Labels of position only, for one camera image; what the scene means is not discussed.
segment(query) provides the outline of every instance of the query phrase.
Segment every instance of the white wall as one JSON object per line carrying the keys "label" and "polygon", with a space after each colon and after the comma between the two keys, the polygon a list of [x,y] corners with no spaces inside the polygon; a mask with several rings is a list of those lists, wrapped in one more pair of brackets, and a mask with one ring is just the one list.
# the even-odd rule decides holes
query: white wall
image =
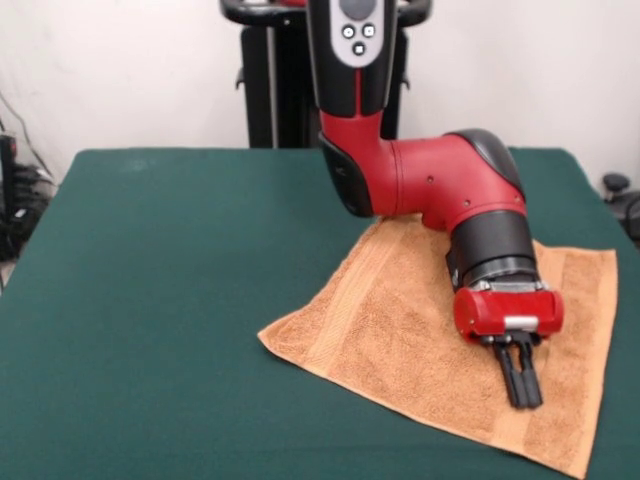
{"label": "white wall", "polygon": [[[246,146],[241,27],[217,0],[0,7],[0,89],[59,178],[84,148]],[[435,0],[410,31],[401,134],[485,127],[640,186],[638,20],[636,0]]]}

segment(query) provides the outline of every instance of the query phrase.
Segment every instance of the black stand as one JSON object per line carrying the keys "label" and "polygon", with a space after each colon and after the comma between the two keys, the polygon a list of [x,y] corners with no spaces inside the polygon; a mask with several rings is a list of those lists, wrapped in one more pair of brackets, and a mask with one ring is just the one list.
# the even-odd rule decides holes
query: black stand
{"label": "black stand", "polygon": [[[431,3],[414,2],[399,10],[394,64],[381,136],[395,139],[402,85],[406,80],[408,40],[405,26],[424,21]],[[230,0],[223,14],[246,26],[241,34],[242,68],[236,88],[245,89],[251,148],[313,148],[320,131],[315,106],[304,11],[266,5],[252,10]]]}

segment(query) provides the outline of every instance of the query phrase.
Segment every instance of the table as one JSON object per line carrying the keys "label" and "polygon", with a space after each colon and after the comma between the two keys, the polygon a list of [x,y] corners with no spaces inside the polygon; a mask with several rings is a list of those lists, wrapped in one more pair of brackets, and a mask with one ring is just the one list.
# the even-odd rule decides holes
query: table
{"label": "table", "polygon": [[[589,478],[632,478],[640,256],[569,153],[513,152],[536,239],[618,251]],[[0,301],[0,477],[564,478],[265,351],[369,222],[315,150],[81,152]]]}

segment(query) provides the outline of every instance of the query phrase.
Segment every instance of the button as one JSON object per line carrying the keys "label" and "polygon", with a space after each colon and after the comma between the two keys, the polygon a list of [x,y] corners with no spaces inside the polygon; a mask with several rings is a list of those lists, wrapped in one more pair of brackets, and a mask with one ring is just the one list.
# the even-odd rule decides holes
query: button
{"label": "button", "polygon": [[340,8],[351,20],[359,22],[373,13],[376,0],[340,0]]}
{"label": "button", "polygon": [[353,38],[356,34],[356,29],[352,25],[345,25],[342,28],[342,35],[344,38]]}
{"label": "button", "polygon": [[375,33],[376,27],[374,27],[372,23],[367,23],[364,27],[362,27],[362,34],[367,38],[373,37]]}
{"label": "button", "polygon": [[364,55],[364,43],[362,42],[358,42],[358,43],[354,43],[353,44],[353,53],[355,53],[358,56]]}

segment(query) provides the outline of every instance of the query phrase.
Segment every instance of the black equipment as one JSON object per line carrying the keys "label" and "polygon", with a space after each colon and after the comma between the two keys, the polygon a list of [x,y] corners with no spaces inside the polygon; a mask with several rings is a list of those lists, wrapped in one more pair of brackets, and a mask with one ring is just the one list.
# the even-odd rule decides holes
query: black equipment
{"label": "black equipment", "polygon": [[620,173],[608,173],[602,178],[607,190],[605,202],[629,238],[640,247],[640,190],[631,186],[628,177]]}
{"label": "black equipment", "polygon": [[[251,148],[318,147],[320,122],[313,92],[304,0],[250,3],[220,0],[223,15],[244,25],[243,66],[236,88],[245,88]],[[389,101],[381,126],[384,139],[395,139],[402,85],[406,78],[405,29],[431,15],[431,0],[400,2]]]}

